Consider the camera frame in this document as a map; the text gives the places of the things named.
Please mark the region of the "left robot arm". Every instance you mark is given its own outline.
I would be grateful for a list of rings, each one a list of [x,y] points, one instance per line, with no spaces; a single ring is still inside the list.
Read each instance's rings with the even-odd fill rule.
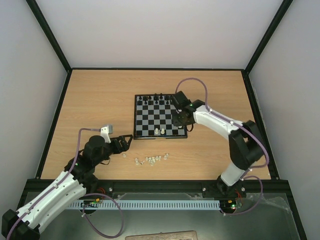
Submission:
[[[121,135],[105,140],[90,137],[82,150],[77,150],[59,176],[38,196],[2,216],[1,234],[8,240],[38,240],[41,233],[74,201],[95,196],[98,179],[95,167],[111,155],[129,150],[133,136]]]

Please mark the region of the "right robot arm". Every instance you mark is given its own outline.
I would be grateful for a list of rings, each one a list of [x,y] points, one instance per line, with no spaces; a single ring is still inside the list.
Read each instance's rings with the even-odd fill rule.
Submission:
[[[251,166],[262,156],[266,148],[255,122],[241,122],[211,109],[204,101],[190,101],[182,91],[170,97],[176,108],[172,123],[176,127],[202,125],[218,133],[229,144],[231,163],[218,177],[218,191],[229,196],[236,189],[235,183],[242,179]]]

